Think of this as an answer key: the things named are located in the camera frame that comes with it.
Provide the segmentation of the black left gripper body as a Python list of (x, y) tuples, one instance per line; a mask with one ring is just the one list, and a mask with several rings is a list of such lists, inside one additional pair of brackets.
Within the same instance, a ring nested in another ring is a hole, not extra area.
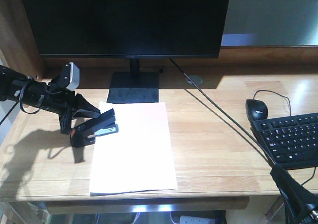
[(52, 93), (47, 90), (47, 87), (44, 82), (37, 82), (32, 78), (26, 80), (26, 104), (31, 101), (30, 106), (37, 108), (33, 112), (26, 113), (33, 115), (40, 110), (45, 110), (60, 115), (67, 106), (72, 106), (74, 114), (75, 93), (65, 90)]

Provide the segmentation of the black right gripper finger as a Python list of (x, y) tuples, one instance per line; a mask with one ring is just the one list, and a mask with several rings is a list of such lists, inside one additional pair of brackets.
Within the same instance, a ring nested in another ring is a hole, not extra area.
[(280, 166), (273, 166), (270, 175), (284, 200), (286, 223), (316, 224), (318, 197), (299, 184)]

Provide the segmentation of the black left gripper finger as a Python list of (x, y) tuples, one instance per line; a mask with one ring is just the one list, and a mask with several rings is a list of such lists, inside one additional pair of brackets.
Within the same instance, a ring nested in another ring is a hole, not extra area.
[(72, 117), (72, 106), (67, 106), (66, 110), (59, 115), (60, 131), (62, 134), (69, 135), (71, 133)]
[(97, 118), (100, 110), (90, 104), (81, 94), (75, 95), (74, 118)]

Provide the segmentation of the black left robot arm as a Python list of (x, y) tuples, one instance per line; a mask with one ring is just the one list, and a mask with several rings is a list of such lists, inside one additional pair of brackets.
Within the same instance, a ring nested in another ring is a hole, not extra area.
[(0, 67), (0, 100), (11, 100), (19, 104), (24, 113), (24, 105), (35, 107), (29, 112), (36, 114), (46, 110), (59, 115), (62, 134), (71, 132), (73, 118), (97, 118), (100, 110), (90, 104), (75, 89), (80, 83), (80, 70), (75, 63), (67, 63), (61, 73), (49, 83), (38, 82), (5, 66)]

